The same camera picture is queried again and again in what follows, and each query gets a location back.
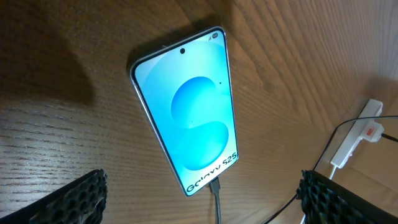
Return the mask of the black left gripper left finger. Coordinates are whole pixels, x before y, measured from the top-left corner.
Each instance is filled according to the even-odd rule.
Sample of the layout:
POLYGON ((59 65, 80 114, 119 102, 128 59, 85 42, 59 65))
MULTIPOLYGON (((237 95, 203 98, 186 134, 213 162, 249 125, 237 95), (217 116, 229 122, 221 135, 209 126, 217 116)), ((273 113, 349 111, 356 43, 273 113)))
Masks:
POLYGON ((1 218, 14 224, 100 224, 107 199, 107 175, 93 170, 44 198, 1 218))

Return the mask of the blue Galaxy smartphone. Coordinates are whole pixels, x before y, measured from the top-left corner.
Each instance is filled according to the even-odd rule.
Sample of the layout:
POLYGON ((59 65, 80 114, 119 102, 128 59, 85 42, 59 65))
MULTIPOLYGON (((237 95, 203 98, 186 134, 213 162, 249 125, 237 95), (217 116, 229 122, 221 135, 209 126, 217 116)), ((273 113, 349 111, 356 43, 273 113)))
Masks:
POLYGON ((213 26, 136 60, 131 82, 183 193, 239 158, 226 32, 213 26))

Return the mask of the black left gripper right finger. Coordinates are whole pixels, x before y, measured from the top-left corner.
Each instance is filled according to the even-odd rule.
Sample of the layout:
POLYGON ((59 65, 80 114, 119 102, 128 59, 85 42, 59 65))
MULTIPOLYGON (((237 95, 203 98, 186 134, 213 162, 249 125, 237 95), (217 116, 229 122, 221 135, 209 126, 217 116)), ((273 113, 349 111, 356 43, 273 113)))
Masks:
POLYGON ((397 217, 314 170, 303 170, 297 199, 305 224, 397 224, 397 217))

